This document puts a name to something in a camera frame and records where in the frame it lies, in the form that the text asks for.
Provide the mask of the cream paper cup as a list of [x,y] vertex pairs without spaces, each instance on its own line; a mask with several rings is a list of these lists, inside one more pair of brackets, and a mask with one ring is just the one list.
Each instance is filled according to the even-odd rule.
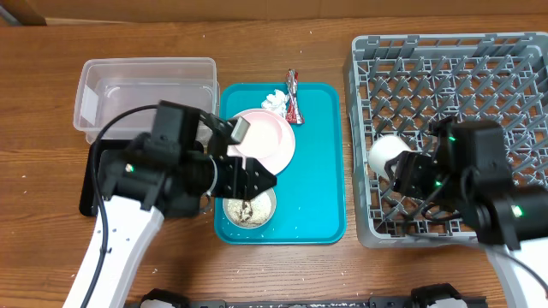
[[377,175],[388,180],[390,177],[385,165],[403,151],[411,151],[411,148],[399,137],[385,135],[373,143],[368,154],[368,164]]

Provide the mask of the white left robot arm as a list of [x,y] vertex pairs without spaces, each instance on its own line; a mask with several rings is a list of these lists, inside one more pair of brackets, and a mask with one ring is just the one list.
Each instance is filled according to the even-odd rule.
[[101,159],[101,141],[127,112],[98,133],[88,161],[98,214],[89,247],[64,304],[122,307],[148,246],[165,213],[200,212],[200,199],[250,201],[277,184],[255,158],[230,157],[250,124],[223,120],[191,106],[161,101],[149,132],[137,135],[111,158]]

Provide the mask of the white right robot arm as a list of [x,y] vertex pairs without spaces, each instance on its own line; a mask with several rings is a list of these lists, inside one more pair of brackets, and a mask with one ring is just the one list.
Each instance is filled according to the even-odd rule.
[[511,307],[547,305],[547,190],[517,186],[507,161],[503,127],[495,121],[463,121],[449,116],[433,121],[431,155],[412,151],[395,135],[376,141],[371,168],[389,189],[420,205],[402,221],[407,233],[422,215],[430,222],[460,219],[473,240],[415,231],[417,240],[478,248],[486,252]]

